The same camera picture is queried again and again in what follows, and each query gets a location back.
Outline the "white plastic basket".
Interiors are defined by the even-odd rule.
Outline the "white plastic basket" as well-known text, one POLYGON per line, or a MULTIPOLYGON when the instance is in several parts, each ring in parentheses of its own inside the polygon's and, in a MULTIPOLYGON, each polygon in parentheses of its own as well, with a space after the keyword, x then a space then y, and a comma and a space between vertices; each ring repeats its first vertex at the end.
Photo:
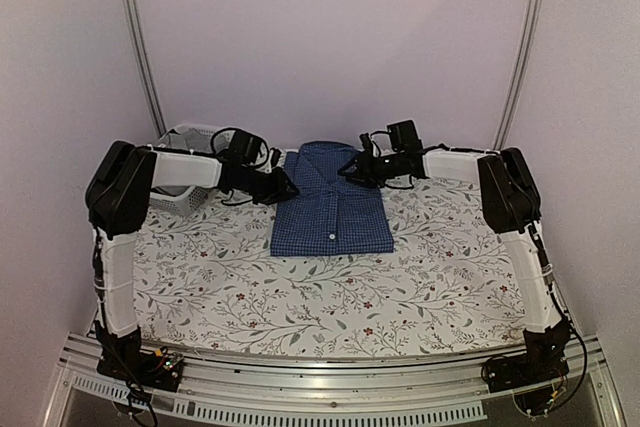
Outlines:
POLYGON ((201 134, 202 141, 197 150, 159 147, 157 141, 163 135, 149 144, 152 152, 157 155, 149 205, 171 214, 188 217, 204 203, 221 179, 223 166, 220 161, 210 157, 210 143, 222 127, 179 124, 172 129, 179 132, 195 129, 201 134))

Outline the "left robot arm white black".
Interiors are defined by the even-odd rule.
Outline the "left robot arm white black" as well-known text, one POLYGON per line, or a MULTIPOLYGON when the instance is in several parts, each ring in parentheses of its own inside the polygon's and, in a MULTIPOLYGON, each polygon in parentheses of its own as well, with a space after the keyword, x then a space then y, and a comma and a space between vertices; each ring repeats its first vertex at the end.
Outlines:
POLYGON ((106 152, 85 194, 94 231, 94 288, 99 325, 109 339, 140 339, 134 311, 133 261, 137 233, 143 226, 152 190, 199 187, 224 193, 240 191, 254 204, 293 199, 299 189, 273 164, 257 160, 263 140, 243 130, 220 152, 198 152, 115 141, 106 152))

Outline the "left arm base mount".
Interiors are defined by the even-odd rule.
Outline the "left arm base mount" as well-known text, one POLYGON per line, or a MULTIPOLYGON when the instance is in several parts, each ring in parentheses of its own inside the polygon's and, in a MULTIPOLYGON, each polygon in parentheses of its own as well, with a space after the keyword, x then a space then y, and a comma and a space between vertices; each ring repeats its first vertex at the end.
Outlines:
POLYGON ((184 357, 166 347, 144 352, 136 346, 104 346, 97 366, 103 376, 136 386, 177 392, 184 369, 184 357))

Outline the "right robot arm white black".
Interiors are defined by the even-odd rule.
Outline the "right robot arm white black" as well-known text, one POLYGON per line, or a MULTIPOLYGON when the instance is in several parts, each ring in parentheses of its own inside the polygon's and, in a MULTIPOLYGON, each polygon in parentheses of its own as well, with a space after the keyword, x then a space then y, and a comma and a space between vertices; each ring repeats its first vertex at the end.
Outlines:
POLYGON ((517 374, 524 382, 539 382, 554 369, 555 354, 571 337, 571 324, 558 306, 542 235, 541 199, 522 152, 426 147, 411 120, 389 125, 384 134, 389 154, 381 152, 371 134, 363 133, 361 149, 338 174, 366 188, 383 188, 391 179, 408 176, 457 180, 480 189, 484 220, 505 243, 524 302, 528 353, 518 359, 517 374))

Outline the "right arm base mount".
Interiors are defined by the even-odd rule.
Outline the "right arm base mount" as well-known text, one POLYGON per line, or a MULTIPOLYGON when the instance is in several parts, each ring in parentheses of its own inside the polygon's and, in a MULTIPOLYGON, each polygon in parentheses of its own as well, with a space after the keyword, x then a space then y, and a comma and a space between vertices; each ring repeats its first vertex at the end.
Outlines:
POLYGON ((563 349, 536 357, 529 352, 495 355, 481 367, 481 378, 491 393, 513 390, 566 376, 569 367, 563 349))

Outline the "blue plaid long sleeve shirt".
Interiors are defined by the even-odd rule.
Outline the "blue plaid long sleeve shirt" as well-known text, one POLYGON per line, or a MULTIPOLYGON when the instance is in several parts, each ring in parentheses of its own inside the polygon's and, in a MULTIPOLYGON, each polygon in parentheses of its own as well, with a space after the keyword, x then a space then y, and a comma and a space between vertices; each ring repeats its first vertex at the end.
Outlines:
POLYGON ((350 145, 329 141, 307 142, 286 154, 283 169, 299 194, 277 206, 272 256, 394 251, 380 191, 354 185, 338 174, 356 154, 350 145))

